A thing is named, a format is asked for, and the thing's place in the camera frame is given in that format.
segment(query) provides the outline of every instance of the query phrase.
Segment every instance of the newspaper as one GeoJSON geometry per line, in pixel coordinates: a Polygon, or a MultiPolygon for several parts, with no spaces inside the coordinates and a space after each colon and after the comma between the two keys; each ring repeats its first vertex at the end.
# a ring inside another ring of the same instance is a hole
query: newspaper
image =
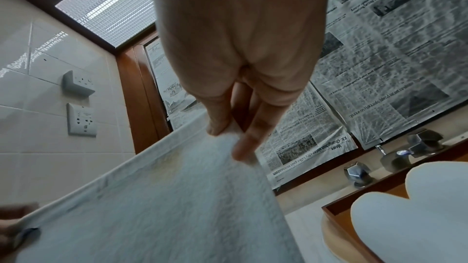
{"type": "Polygon", "coordinates": [[[168,120],[170,121],[189,105],[193,104],[196,99],[188,94],[180,85],[176,73],[164,54],[159,39],[146,46],[146,53],[155,76],[159,94],[166,107],[168,120]]]}
{"type": "Polygon", "coordinates": [[[468,98],[468,0],[329,0],[311,81],[364,149],[468,98]]]}
{"type": "Polygon", "coordinates": [[[345,127],[308,84],[255,154],[275,189],[356,148],[345,127]]]}

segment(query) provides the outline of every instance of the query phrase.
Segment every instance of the socket switch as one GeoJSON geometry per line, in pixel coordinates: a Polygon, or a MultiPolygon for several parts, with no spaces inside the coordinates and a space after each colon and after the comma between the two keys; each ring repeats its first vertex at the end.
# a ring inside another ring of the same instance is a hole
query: socket switch
{"type": "Polygon", "coordinates": [[[96,137],[98,130],[93,113],[93,108],[68,103],[68,134],[96,137]]]}
{"type": "Polygon", "coordinates": [[[70,93],[86,97],[96,91],[90,75],[74,70],[70,70],[63,75],[62,87],[70,93]]]}

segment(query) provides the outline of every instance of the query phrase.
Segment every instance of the wall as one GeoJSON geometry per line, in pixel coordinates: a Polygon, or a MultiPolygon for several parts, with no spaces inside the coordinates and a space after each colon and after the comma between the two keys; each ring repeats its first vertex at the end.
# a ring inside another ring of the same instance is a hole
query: wall
{"type": "Polygon", "coordinates": [[[55,200],[135,154],[113,55],[24,0],[0,0],[0,204],[55,200]],[[68,70],[89,98],[64,94],[68,70]],[[69,136],[66,103],[95,108],[97,137],[69,136]]]}

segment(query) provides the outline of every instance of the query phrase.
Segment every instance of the faucet knob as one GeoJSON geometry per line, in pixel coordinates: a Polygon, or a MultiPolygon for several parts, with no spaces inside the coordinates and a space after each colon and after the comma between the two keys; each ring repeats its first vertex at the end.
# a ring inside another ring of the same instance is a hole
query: faucet knob
{"type": "Polygon", "coordinates": [[[444,148],[444,145],[439,143],[443,136],[436,131],[424,128],[415,130],[407,136],[407,139],[411,146],[409,150],[415,157],[431,154],[444,148]]]}
{"type": "Polygon", "coordinates": [[[344,172],[346,178],[352,181],[357,188],[365,187],[374,181],[374,178],[369,175],[371,172],[369,167],[361,162],[355,162],[344,168],[344,172]]]}

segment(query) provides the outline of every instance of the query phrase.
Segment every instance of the wall plate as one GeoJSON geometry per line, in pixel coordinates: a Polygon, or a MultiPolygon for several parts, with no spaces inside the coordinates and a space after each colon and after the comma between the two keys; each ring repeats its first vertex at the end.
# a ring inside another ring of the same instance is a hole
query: wall plate
{"type": "Polygon", "coordinates": [[[90,75],[74,70],[70,70],[63,75],[62,87],[70,93],[86,97],[94,94],[96,91],[90,75]]]}
{"type": "Polygon", "coordinates": [[[67,103],[68,134],[96,137],[98,129],[93,113],[94,108],[67,103]]]}

